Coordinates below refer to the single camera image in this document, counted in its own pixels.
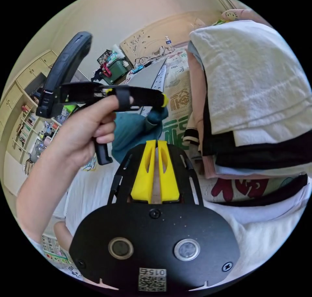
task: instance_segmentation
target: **black strap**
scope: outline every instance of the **black strap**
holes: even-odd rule
[[[130,91],[127,88],[116,88],[116,97],[119,101],[119,111],[124,112],[130,108]]]

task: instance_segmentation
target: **hand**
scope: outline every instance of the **hand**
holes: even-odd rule
[[[118,107],[116,96],[109,96],[74,113],[60,127],[46,151],[53,150],[77,169],[86,165],[95,154],[92,137],[100,144],[114,140],[116,114],[113,111]]]

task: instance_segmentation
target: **sticker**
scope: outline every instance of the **sticker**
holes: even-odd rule
[[[94,171],[97,165],[97,157],[94,156],[92,160],[82,168],[83,171]]]
[[[167,270],[166,269],[139,269],[139,291],[166,291]]]

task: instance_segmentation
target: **green box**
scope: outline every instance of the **green box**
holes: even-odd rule
[[[120,77],[124,76],[128,71],[123,66],[123,59],[114,61],[108,69],[111,71],[111,77],[107,77],[102,75],[102,78],[109,84],[112,85],[114,82],[119,79]]]

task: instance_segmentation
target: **black cloth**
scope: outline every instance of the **black cloth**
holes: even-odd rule
[[[232,131],[213,135],[207,95],[203,111],[203,126],[202,155],[216,155],[215,163],[219,166],[268,170],[312,162],[312,131],[281,143],[253,144],[240,147],[235,146]]]

